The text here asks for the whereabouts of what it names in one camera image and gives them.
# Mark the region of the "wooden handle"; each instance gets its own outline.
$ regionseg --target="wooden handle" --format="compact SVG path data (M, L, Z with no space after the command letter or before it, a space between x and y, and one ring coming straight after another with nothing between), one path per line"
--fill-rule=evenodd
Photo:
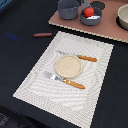
M37 34L34 34L34 37L46 37L46 36L52 36L52 33L37 33Z
M63 82L66 84L72 85L76 88L79 88L79 89L85 89L85 87L82 84L78 84L78 83L75 83L75 82L67 80L67 79L63 79Z
M97 61L96 58L92 58L92 57L87 57L87 56L82 56L82 55L77 55L77 57L79 59L83 59L83 60L88 60L88 61L93 61L93 62L96 62Z

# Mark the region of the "red object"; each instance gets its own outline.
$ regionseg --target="red object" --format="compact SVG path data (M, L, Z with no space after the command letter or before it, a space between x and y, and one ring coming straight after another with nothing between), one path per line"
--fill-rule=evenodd
M37 34L34 34L34 37L46 37L46 36L52 36L52 33L37 33Z
M92 7L87 8L84 10L84 16L85 17L90 17L94 15L94 9Z

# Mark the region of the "tomato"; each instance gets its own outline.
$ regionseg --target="tomato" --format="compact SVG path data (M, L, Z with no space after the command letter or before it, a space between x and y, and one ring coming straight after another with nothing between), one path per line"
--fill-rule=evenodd
M85 17L90 17L94 15L94 9L92 7L89 7L84 10L84 16Z

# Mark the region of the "gray bowl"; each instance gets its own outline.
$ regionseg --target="gray bowl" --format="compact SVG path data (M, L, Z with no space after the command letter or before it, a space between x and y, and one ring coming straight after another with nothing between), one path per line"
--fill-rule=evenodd
M79 3L76 0L60 0L58 2L59 16L65 20L72 20L78 16Z
M118 9L119 22L121 26L128 30L128 4Z
M84 16L84 10L86 8L84 8L82 11L81 11L81 14L80 14L80 21L85 24L85 25L96 25L98 23L100 23L101 21L101 17L102 17L102 11L99 9L99 8L96 8L96 7L93 7L94 9L94 16L100 16L99 18L97 19L87 19L85 16Z

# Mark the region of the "table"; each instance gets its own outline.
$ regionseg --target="table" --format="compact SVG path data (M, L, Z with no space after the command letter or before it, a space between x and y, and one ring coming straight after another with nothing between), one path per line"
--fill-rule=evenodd
M0 11L0 105L51 128L78 128L12 96L57 32L63 31L114 45L91 128L127 128L128 44L49 25L57 2L14 0ZM43 32L53 36L33 37Z

